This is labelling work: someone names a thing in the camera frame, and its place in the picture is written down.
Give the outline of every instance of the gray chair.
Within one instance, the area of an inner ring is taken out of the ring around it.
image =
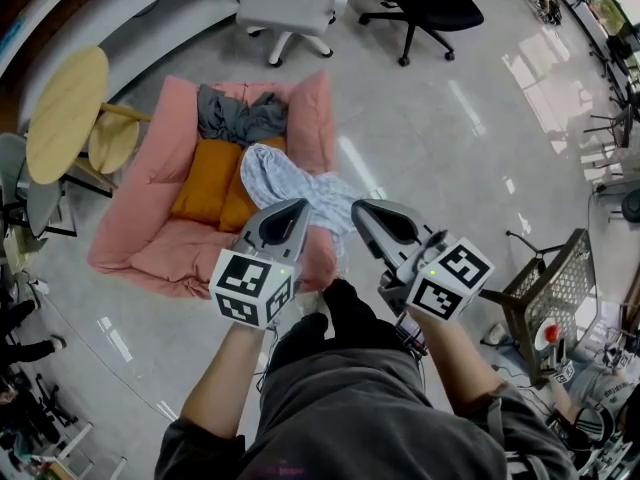
[[[75,230],[54,228],[49,221],[62,198],[62,186],[56,181],[40,185],[31,180],[25,168],[27,142],[20,135],[0,134],[0,203],[2,204],[3,236],[9,226],[21,226],[31,230],[36,238],[43,233],[77,236]],[[27,185],[26,201],[18,197],[18,182]]]
[[[270,29],[278,34],[269,56],[269,64],[282,65],[280,54],[291,34],[300,34],[324,57],[333,51],[320,40],[336,17],[343,14],[347,0],[239,0],[236,21],[247,27],[255,37],[261,30]]]
[[[591,117],[595,119],[607,119],[609,121],[609,125],[601,126],[599,128],[588,128],[587,130],[584,130],[584,133],[607,130],[613,136],[613,142],[616,147],[629,147],[631,128],[633,127],[633,107],[631,105],[627,105],[622,109],[622,112],[615,117],[594,116],[593,114]]]

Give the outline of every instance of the orange cushion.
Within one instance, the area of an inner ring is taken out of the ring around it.
[[[201,140],[171,214],[216,226],[242,147],[225,140]]]
[[[260,144],[277,148],[285,153],[287,150],[287,144],[282,137],[272,137],[271,139],[262,140]],[[245,149],[240,155],[236,172],[229,185],[227,198],[222,207],[222,215],[220,215],[220,231],[237,233],[243,228],[249,218],[258,212],[258,207],[251,200],[249,194],[247,194],[242,184],[242,178],[240,177],[240,167],[242,166],[242,159],[246,151]]]

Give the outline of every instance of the gray shirt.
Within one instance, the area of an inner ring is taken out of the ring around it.
[[[503,439],[489,434],[496,400]],[[221,439],[187,420],[173,422],[156,479],[205,472],[240,479],[508,478],[506,452],[534,458],[551,480],[577,478],[563,445],[513,387],[503,385],[460,418],[431,407],[409,354],[333,350],[267,377],[257,437],[246,451],[242,436]]]

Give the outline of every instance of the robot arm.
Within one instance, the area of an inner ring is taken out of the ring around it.
[[[378,293],[396,316],[409,305],[438,320],[455,320],[494,270],[469,240],[433,232],[404,205],[362,199],[351,217],[373,257],[387,267]]]

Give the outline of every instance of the table leg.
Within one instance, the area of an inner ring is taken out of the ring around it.
[[[120,473],[122,473],[122,470],[124,469],[124,467],[126,465],[127,465],[127,459],[122,457],[120,459],[120,462],[116,466],[116,469],[113,471],[113,473],[111,473],[111,476],[109,477],[109,480],[116,480],[120,476]]]
[[[109,178],[107,178],[104,174],[99,173],[89,163],[89,160],[86,158],[77,158],[73,163],[76,167],[86,172],[92,178],[95,178],[100,183],[102,183],[105,187],[109,187],[111,190],[117,190],[118,185],[113,183]]]
[[[84,436],[86,436],[92,428],[93,428],[93,424],[87,423],[85,427],[78,433],[78,435],[74,437],[67,446],[64,447],[64,450],[62,450],[60,452],[60,455],[58,455],[56,458],[59,461],[63,461],[64,459],[66,459],[67,455],[71,453],[71,450],[73,450],[76,446],[78,446],[78,443],[82,441]]]
[[[137,110],[132,110],[128,107],[123,107],[121,105],[103,103],[100,108],[103,112],[111,112],[112,114],[131,117],[133,119],[137,119],[138,121],[151,121],[151,116],[143,114],[142,112],[138,112]]]

